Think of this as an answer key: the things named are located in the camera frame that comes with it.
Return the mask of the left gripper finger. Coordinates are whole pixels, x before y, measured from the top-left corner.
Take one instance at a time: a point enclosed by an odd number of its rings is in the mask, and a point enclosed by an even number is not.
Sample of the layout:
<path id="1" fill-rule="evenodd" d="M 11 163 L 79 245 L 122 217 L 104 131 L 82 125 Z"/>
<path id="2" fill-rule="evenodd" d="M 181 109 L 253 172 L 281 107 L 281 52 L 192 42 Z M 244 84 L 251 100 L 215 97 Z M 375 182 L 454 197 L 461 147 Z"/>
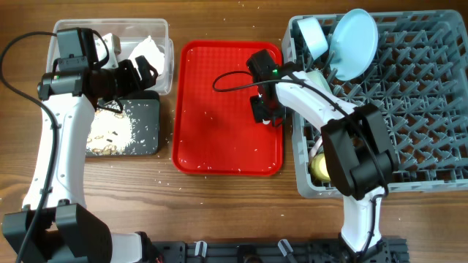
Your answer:
<path id="1" fill-rule="evenodd" d="M 129 59 L 118 63 L 116 76 L 118 98 L 140 99 L 142 97 L 142 80 L 137 69 Z"/>
<path id="2" fill-rule="evenodd" d="M 140 73 L 140 88 L 145 90 L 156 85 L 156 79 L 159 75 L 158 71 L 149 64 L 145 56 L 138 56 L 135 58 Z"/>

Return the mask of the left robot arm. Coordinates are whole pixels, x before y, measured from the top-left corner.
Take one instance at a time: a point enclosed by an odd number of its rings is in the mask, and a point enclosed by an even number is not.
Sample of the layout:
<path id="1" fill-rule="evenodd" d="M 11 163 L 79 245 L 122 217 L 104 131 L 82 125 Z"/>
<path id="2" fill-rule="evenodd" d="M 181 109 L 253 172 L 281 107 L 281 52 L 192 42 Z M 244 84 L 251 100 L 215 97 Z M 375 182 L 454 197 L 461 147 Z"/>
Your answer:
<path id="1" fill-rule="evenodd" d="M 99 101 L 118 102 L 155 85 L 157 70 L 143 56 L 107 67 L 100 34 L 57 31 L 59 56 L 42 76 L 33 103 L 42 110 L 34 178 L 19 212 L 6 214 L 2 233 L 18 262 L 162 262 L 144 232 L 113 234 L 86 209 L 86 143 Z"/>

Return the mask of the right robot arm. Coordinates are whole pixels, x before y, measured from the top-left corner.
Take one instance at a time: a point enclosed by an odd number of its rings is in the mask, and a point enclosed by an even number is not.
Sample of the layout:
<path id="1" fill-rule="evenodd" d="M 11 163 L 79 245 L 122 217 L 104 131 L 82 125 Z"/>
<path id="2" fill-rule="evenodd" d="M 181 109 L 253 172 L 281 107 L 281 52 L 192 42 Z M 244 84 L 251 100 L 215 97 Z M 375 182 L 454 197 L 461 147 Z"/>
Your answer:
<path id="1" fill-rule="evenodd" d="M 291 110 L 320 131 L 332 184 L 344 200 L 343 257 L 363 262 L 383 249 L 380 204 L 398 162 L 381 111 L 357 106 L 314 83 L 299 65 L 279 66 L 267 50 L 246 62 L 258 94 L 250 101 L 257 123 L 280 126 Z"/>

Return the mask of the green bowl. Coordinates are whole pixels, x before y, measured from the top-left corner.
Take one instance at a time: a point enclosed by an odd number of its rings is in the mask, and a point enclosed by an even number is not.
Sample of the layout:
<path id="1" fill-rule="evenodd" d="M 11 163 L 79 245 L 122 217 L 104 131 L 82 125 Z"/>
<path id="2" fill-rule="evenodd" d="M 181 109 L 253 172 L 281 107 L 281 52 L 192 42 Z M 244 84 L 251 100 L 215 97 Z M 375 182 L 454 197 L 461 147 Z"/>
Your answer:
<path id="1" fill-rule="evenodd" d="M 314 91 L 319 91 L 321 94 L 333 94 L 325 77 L 319 70 L 313 70 L 306 73 L 306 76 L 312 82 L 309 84 Z"/>

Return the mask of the yellow cup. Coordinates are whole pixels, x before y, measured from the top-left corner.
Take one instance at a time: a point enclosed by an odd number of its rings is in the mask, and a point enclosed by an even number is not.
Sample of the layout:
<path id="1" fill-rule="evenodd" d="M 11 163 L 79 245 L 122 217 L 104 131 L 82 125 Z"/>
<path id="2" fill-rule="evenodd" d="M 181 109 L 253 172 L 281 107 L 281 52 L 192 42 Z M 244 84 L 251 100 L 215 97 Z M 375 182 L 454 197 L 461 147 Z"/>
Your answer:
<path id="1" fill-rule="evenodd" d="M 312 158 L 310 165 L 311 174 L 322 182 L 330 182 L 331 178 L 326 167 L 325 154 L 319 153 Z"/>

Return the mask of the light blue bowl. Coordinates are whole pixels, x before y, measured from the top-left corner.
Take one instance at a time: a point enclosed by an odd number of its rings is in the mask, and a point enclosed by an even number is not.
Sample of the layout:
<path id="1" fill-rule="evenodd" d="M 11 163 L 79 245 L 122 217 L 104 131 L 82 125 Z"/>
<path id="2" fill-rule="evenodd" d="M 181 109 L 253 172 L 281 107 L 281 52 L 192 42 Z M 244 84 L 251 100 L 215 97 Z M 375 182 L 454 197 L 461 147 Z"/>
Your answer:
<path id="1" fill-rule="evenodd" d="M 301 19 L 298 21 L 298 27 L 314 60 L 328 50 L 328 42 L 318 19 L 314 17 Z"/>

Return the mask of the white plastic fork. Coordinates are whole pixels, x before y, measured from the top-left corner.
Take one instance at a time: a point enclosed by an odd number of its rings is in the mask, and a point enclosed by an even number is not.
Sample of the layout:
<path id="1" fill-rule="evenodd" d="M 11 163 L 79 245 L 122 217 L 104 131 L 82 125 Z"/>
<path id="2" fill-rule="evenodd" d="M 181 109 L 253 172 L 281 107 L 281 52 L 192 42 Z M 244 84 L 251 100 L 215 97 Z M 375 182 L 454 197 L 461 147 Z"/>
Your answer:
<path id="1" fill-rule="evenodd" d="M 323 152 L 323 149 L 322 149 L 322 138 L 319 137 L 316 141 L 316 143 L 312 146 L 312 148 L 310 149 L 309 151 L 309 160 L 312 161 L 313 158 L 319 154 L 319 153 L 322 153 Z"/>

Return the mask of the food scraps rice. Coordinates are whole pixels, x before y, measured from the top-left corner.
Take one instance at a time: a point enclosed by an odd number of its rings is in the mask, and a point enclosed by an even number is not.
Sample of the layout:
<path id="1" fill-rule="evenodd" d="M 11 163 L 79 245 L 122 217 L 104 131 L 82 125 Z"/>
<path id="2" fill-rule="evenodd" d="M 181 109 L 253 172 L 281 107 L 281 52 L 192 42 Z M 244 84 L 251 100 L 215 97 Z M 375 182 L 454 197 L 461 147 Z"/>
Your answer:
<path id="1" fill-rule="evenodd" d="M 137 156 L 148 153 L 140 127 L 142 104 L 126 102 L 123 111 L 98 109 L 86 143 L 86 156 Z"/>

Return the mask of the light blue plate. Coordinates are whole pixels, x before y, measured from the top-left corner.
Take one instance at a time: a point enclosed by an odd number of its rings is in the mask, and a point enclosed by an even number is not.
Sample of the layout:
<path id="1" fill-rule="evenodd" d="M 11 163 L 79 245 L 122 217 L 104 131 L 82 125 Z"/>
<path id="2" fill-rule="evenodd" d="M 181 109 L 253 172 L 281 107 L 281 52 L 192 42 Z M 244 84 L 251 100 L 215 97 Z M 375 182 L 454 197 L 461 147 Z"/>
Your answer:
<path id="1" fill-rule="evenodd" d="M 364 9 L 346 13 L 333 31 L 330 67 L 336 70 L 336 78 L 348 81 L 362 75 L 370 66 L 377 52 L 377 24 Z"/>

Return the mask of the white napkin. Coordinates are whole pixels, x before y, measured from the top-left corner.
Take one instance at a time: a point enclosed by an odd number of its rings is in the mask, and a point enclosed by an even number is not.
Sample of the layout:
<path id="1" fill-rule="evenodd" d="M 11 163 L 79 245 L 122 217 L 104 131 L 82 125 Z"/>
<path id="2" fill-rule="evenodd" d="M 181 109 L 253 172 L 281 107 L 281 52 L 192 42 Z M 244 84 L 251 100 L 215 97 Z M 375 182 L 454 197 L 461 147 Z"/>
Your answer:
<path id="1" fill-rule="evenodd" d="M 158 75 L 164 72 L 165 55 L 157 47 L 151 36 L 147 36 L 142 42 L 137 44 L 130 53 L 129 60 L 133 63 L 135 68 L 137 68 L 136 58 L 139 56 L 144 56 L 148 63 L 156 69 Z"/>

